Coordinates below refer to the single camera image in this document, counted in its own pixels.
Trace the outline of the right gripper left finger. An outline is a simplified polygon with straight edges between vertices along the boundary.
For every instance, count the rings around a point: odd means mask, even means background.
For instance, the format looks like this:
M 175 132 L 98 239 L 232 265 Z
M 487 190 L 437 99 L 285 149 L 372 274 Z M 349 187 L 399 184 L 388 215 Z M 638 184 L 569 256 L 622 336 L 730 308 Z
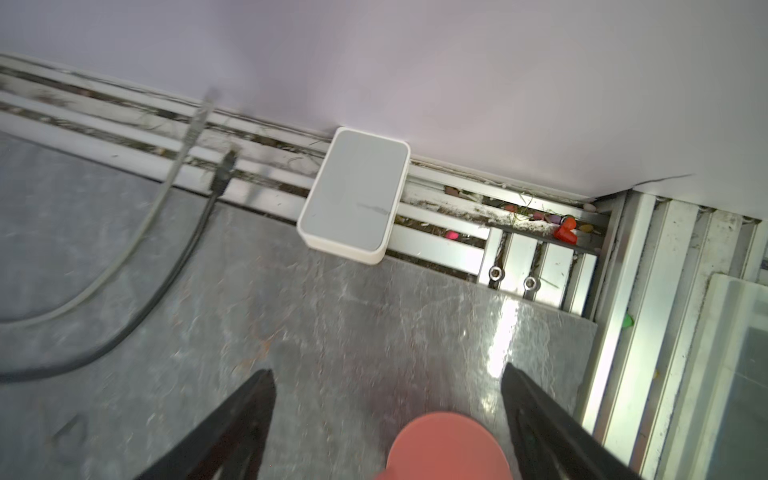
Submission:
M 277 390 L 273 371 L 255 372 L 140 479 L 256 479 Z

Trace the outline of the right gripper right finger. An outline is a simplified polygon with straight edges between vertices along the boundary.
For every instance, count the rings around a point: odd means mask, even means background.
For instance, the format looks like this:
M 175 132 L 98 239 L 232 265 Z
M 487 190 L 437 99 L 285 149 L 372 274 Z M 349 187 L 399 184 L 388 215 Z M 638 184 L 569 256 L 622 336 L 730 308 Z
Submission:
M 508 363 L 501 395 L 522 479 L 637 479 L 524 371 Z

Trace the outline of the white network switch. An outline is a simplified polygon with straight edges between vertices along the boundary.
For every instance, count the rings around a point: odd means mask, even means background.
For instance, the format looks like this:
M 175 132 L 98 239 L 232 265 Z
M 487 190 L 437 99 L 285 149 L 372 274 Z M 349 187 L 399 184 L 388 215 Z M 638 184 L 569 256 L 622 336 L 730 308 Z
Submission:
M 380 263 L 410 159 L 404 141 L 338 128 L 296 223 L 305 244 L 362 264 Z

